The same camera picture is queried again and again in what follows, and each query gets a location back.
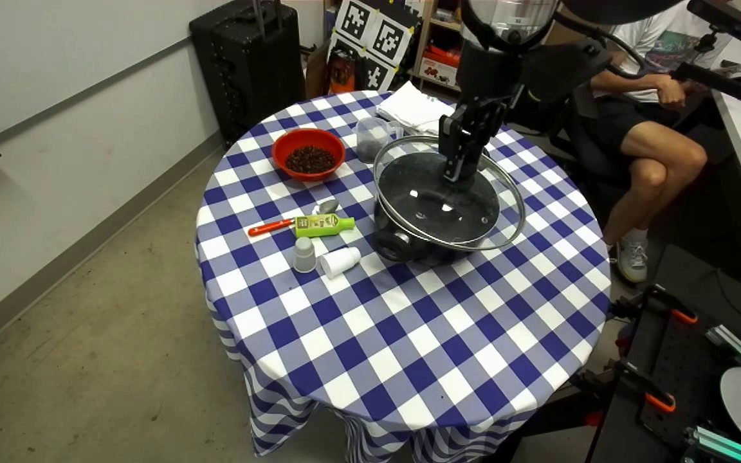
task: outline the round table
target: round table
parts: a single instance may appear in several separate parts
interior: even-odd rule
[[[297,126],[353,138],[380,92],[291,106],[248,132],[219,162],[196,218],[196,255],[221,342],[245,365],[254,450],[271,453],[313,406],[344,417],[353,460],[491,453],[587,360],[609,306],[609,262],[584,195],[533,142],[500,132],[490,153],[520,186],[528,223],[502,253],[454,264],[385,264],[370,246],[374,173],[347,153],[330,182],[279,178],[271,145]],[[293,273],[293,231],[248,237],[337,199],[356,231],[316,243],[358,246],[344,276]]]

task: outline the red bowl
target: red bowl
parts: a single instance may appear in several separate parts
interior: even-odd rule
[[[322,182],[333,178],[334,169],[344,162],[344,145],[333,132],[293,129],[279,136],[271,153],[271,162],[291,180]]]

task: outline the green object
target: green object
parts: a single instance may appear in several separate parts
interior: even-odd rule
[[[316,217],[302,217],[293,223],[297,237],[334,237],[344,230],[353,230],[353,217],[337,217],[337,214],[316,214]]]

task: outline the blue and white checkered tablecloth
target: blue and white checkered tablecloth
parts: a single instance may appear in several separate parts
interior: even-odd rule
[[[281,180],[271,145],[299,126],[349,138],[380,92],[291,106],[219,162],[196,218],[208,309],[245,365],[257,453],[299,430],[316,405],[349,424],[349,457],[385,460],[403,442],[423,460],[491,453],[587,360],[609,306],[596,218],[538,146],[500,132],[490,153],[528,204],[522,237],[434,271],[384,264],[369,244],[374,173],[347,154],[324,186]],[[361,246],[340,279],[293,273],[293,231],[248,230],[337,199],[356,231],[318,246]]]

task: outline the concrete floor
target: concrete floor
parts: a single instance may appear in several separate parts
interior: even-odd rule
[[[326,411],[279,453],[249,450],[241,376],[223,357],[192,261],[216,160],[0,333],[0,463],[343,460],[343,424]],[[536,437],[518,460],[582,460],[590,441],[593,430]]]

